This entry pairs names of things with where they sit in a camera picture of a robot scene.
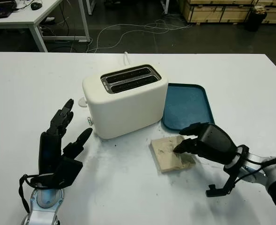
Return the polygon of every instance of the floor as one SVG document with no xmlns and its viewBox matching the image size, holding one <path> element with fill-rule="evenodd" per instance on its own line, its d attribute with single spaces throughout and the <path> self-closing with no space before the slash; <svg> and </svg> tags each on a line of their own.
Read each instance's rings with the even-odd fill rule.
<svg viewBox="0 0 276 225">
<path fill-rule="evenodd" d="M 93 53 L 97 46 L 104 48 L 97 49 L 98 53 L 263 53 L 276 65 L 276 25 L 262 25 L 257 32 L 249 32 L 244 30 L 243 25 L 232 24 L 189 26 L 179 15 L 176 1 L 171 1 L 170 15 L 167 16 L 162 14 L 159 0 L 135 1 L 137 2 L 107 9 L 103 0 L 98 0 L 93 15 L 88 17 L 89 32 L 93 38 L 89 46 L 77 42 L 73 45 L 70 42 L 47 42 L 47 48 L 51 52 L 70 52 L 72 45 L 72 52 L 79 53 L 86 52 L 88 48 Z M 69 35 L 84 35 L 78 6 L 72 3 L 70 7 L 65 2 L 62 8 L 69 25 Z M 48 35 L 66 35 L 68 29 L 61 22 L 63 18 L 59 8 L 50 16 L 55 16 L 56 23 L 59 24 L 44 27 L 43 32 Z M 152 23 L 149 26 L 156 25 L 164 29 L 116 25 L 99 35 L 103 28 L 119 23 Z M 187 27 L 179 30 L 167 30 L 167 27 L 174 29 L 185 26 Z M 128 31 L 131 32 L 125 34 L 120 41 L 120 37 Z M 0 51 L 36 52 L 37 47 L 28 30 L 0 30 Z"/>
</svg>

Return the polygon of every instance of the desk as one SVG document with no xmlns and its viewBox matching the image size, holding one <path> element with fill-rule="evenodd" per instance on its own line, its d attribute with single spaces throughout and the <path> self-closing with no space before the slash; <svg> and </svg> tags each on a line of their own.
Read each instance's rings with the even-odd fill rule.
<svg viewBox="0 0 276 225">
<path fill-rule="evenodd" d="M 69 99 L 83 96 L 86 76 L 124 65 L 123 54 L 0 52 L 0 225 L 19 224 L 22 174 L 38 170 L 41 132 Z M 160 67 L 171 83 L 205 88 L 216 124 L 253 154 L 276 156 L 276 66 L 262 54 L 129 54 L 134 64 Z M 88 127 L 87 108 L 62 146 Z M 83 169 L 59 210 L 63 224 L 276 225 L 276 206 L 259 184 L 239 182 L 230 195 L 207 198 L 209 184 L 228 176 L 197 157 L 194 168 L 161 174 L 150 140 L 176 135 L 160 122 L 111 140 L 92 134 L 78 160 Z M 32 189 L 24 186 L 29 199 Z"/>
<path fill-rule="evenodd" d="M 90 41 L 87 18 L 84 12 L 83 0 L 79 1 L 79 7 L 82 15 L 82 22 L 85 30 L 85 36 L 77 36 L 76 40 L 86 40 Z M 43 39 L 58 39 L 58 37 L 43 37 L 39 28 L 39 23 L 51 12 L 55 7 L 57 7 L 62 0 L 45 0 L 43 1 L 43 6 L 38 10 L 31 10 L 30 6 L 23 10 L 12 13 L 7 18 L 0 19 L 0 29 L 24 29 L 29 28 L 33 35 L 33 38 L 38 46 L 39 51 L 47 52 L 47 48 L 44 44 Z M 17 8 L 24 6 L 23 1 L 17 1 Z M 61 37 L 63 40 L 73 40 L 74 36 Z"/>
</svg>

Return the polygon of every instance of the wooden box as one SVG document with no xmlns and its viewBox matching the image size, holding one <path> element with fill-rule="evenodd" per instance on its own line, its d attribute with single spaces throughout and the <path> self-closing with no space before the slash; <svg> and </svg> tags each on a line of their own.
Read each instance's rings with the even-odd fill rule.
<svg viewBox="0 0 276 225">
<path fill-rule="evenodd" d="M 186 6 L 184 17 L 191 23 L 217 23 L 220 21 L 223 7 Z"/>
<path fill-rule="evenodd" d="M 257 0 L 256 5 L 276 6 L 276 0 Z"/>
<path fill-rule="evenodd" d="M 221 23 L 242 23 L 248 16 L 250 7 L 226 7 Z"/>
<path fill-rule="evenodd" d="M 250 5 L 254 0 L 188 0 L 189 4 L 238 4 Z"/>
<path fill-rule="evenodd" d="M 262 23 L 276 23 L 276 8 L 265 7 L 267 16 Z"/>
</svg>

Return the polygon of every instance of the white toaster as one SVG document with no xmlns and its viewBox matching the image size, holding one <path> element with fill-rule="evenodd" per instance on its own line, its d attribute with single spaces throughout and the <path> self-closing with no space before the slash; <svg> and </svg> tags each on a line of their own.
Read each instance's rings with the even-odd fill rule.
<svg viewBox="0 0 276 225">
<path fill-rule="evenodd" d="M 161 71 L 142 65 L 89 76 L 82 87 L 95 132 L 109 139 L 158 122 L 168 80 Z"/>
</svg>

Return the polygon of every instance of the black bin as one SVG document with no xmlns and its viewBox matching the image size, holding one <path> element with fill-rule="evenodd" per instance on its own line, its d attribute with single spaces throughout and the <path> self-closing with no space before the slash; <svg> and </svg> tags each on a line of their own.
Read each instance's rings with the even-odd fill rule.
<svg viewBox="0 0 276 225">
<path fill-rule="evenodd" d="M 245 24 L 245 29 L 248 31 L 257 31 L 267 13 L 259 13 L 254 8 L 251 8 L 248 20 Z"/>
</svg>

